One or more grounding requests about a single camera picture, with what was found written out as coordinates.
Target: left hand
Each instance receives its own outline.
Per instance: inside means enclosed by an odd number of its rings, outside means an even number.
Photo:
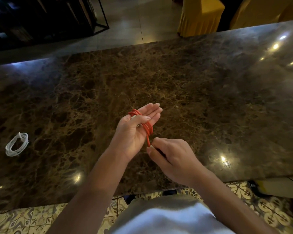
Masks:
[[[146,132],[139,124],[150,122],[153,126],[160,118],[160,113],[163,111],[160,108],[160,104],[149,103],[138,111],[142,115],[137,115],[131,120],[131,116],[128,114],[124,116],[116,127],[115,134],[109,145],[109,150],[114,151],[121,156],[124,156],[127,162],[140,151],[145,140]]]

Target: gray floor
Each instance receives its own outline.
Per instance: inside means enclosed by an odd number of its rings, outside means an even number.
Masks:
[[[182,5],[172,0],[101,0],[110,29],[98,35],[0,52],[0,64],[178,38]],[[104,24],[98,0],[92,0]]]

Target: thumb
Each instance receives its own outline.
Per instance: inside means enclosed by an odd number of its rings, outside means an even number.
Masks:
[[[147,147],[146,152],[148,153],[149,157],[162,169],[165,170],[171,164],[166,160],[166,158],[163,157],[155,148]]]
[[[143,124],[151,120],[150,117],[142,116],[142,115],[135,115],[131,118],[128,122],[131,127],[137,127],[139,124]]]

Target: right hand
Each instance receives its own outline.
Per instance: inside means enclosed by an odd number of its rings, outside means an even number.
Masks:
[[[166,158],[156,149],[147,147],[146,151],[150,158],[174,182],[193,187],[202,173],[208,173],[207,168],[199,162],[188,143],[182,139],[155,138],[152,146],[160,149]]]

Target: forearm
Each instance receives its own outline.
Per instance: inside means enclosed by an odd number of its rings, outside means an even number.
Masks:
[[[96,233],[126,166],[121,156],[107,149],[48,234]]]
[[[201,172],[193,188],[203,198],[216,219],[235,233],[277,233],[212,172]]]

